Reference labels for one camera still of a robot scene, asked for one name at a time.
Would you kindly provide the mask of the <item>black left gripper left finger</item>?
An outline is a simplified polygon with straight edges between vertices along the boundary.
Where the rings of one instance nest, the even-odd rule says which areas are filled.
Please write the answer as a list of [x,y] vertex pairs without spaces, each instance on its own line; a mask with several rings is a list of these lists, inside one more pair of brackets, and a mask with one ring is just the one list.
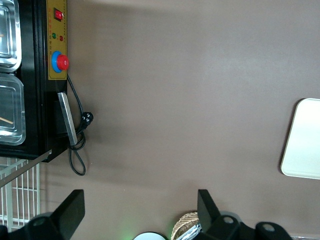
[[70,240],[85,216],[83,189],[73,190],[51,214],[54,226],[63,240]]

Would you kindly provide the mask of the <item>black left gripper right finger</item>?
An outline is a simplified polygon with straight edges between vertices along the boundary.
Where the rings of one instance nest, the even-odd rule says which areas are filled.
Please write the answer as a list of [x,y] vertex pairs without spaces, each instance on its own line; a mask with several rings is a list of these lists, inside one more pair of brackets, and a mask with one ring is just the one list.
[[207,189],[198,190],[197,215],[204,232],[207,232],[213,222],[221,216],[218,207]]

